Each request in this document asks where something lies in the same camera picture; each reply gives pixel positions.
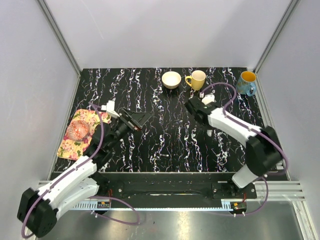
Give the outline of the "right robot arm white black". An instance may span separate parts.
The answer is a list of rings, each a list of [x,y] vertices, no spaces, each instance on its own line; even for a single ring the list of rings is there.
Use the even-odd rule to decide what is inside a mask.
[[[190,98],[185,107],[196,122],[219,129],[245,147],[245,164],[231,178],[238,189],[264,176],[284,158],[276,131],[245,122],[211,101],[203,103],[198,97]]]

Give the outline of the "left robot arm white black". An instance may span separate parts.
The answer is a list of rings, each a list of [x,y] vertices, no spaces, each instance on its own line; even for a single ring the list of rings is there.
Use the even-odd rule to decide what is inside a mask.
[[[89,146],[73,165],[46,185],[25,190],[17,212],[17,218],[22,222],[22,238],[42,238],[77,203],[106,196],[110,181],[100,174],[100,169],[112,157],[113,148],[120,140],[141,130],[151,116],[150,112],[122,108],[114,125],[101,119]]]

